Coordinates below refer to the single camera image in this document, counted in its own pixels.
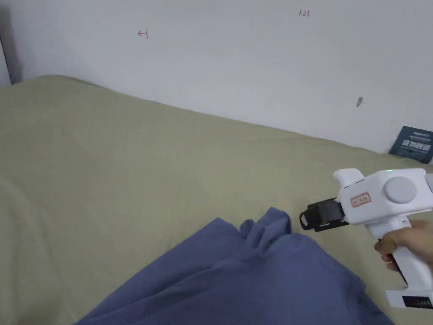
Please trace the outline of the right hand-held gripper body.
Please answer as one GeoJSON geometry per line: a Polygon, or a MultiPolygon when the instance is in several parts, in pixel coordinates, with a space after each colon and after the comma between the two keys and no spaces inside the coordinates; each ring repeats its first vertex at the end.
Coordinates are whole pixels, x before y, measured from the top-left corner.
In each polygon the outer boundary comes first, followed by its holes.
{"type": "MultiPolygon", "coordinates": [[[[410,228],[409,215],[433,207],[433,175],[422,168],[383,170],[364,176],[360,170],[337,170],[340,185],[336,198],[315,204],[315,231],[346,225],[363,225],[376,239],[410,228]]],[[[397,248],[392,258],[406,287],[388,290],[395,308],[432,309],[433,279],[428,265],[407,248],[397,248]]]]}

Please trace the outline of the person's right hand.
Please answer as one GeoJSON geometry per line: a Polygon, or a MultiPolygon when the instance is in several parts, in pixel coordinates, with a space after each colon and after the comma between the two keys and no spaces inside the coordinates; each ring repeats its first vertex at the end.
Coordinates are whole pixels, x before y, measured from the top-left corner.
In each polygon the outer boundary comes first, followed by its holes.
{"type": "Polygon", "coordinates": [[[391,255],[399,247],[407,248],[433,270],[433,225],[426,220],[411,220],[411,227],[392,231],[378,241],[374,249],[380,253],[388,269],[399,272],[391,255]]]}

